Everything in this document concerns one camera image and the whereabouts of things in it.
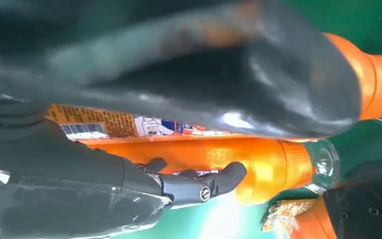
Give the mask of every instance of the green background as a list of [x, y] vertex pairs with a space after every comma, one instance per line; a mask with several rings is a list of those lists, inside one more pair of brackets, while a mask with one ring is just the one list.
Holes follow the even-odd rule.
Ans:
[[[361, 50], [382, 54], [382, 0], [287, 0], [320, 31], [335, 33]], [[369, 160], [382, 159], [382, 125], [360, 122], [351, 131], [331, 138], [341, 158], [342, 175]], [[312, 197], [306, 190], [283, 192], [273, 198]], [[260, 220], [268, 205], [241, 208], [228, 197], [204, 205], [164, 212], [148, 230], [117, 239], [271, 239], [260, 232]]]

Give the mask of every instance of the cartoon illustration on label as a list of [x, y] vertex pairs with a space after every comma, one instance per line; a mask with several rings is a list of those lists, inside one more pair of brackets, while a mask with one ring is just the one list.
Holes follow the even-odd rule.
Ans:
[[134, 121], [140, 136], [172, 135], [175, 133], [175, 122], [173, 121], [145, 116], [134, 116]]

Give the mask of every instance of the orange container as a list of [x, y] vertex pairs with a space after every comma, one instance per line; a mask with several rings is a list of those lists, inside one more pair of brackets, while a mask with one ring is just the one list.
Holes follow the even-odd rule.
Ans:
[[312, 208], [295, 219], [298, 230], [290, 234], [290, 239], [337, 239], [321, 196]]
[[168, 163], [163, 173], [220, 170], [230, 162], [242, 162], [248, 173], [235, 193], [244, 205], [264, 203], [282, 190], [308, 185], [315, 172], [310, 154], [301, 143], [254, 137], [182, 138], [154, 138], [153, 142], [130, 138], [123, 143], [117, 140], [88, 146], [134, 163], [146, 164], [162, 157]]
[[382, 118], [382, 55], [364, 53], [345, 38], [325, 35], [342, 52], [358, 77], [362, 93], [360, 120]]

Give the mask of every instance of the barcode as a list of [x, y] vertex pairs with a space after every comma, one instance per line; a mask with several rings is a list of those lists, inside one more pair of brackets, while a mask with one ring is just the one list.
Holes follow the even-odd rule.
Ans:
[[107, 138], [102, 123], [61, 124], [61, 129], [70, 139]]

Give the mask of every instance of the black machine part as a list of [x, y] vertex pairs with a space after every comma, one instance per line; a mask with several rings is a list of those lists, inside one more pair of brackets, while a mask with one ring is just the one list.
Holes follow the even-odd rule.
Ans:
[[382, 160], [365, 163], [323, 194], [338, 239], [382, 238]]
[[195, 178], [160, 174], [163, 195], [172, 199], [172, 207], [184, 207], [207, 202], [210, 198], [234, 190], [244, 179], [247, 170], [240, 162], [228, 164], [219, 173], [208, 173]]
[[279, 0], [0, 1], [2, 98], [276, 138], [361, 112], [345, 58]]
[[[126, 158], [68, 140], [44, 119], [46, 109], [0, 101], [0, 239], [102, 238], [155, 225], [172, 205], [161, 184]], [[165, 165], [154, 162], [151, 170]], [[242, 180], [245, 168], [233, 165], [225, 168], [227, 175]], [[177, 199], [199, 196], [182, 187], [208, 183], [189, 178], [184, 185], [183, 176], [169, 176], [177, 189], [169, 195]], [[225, 185], [230, 178], [212, 181]], [[218, 187], [211, 196], [236, 185]]]

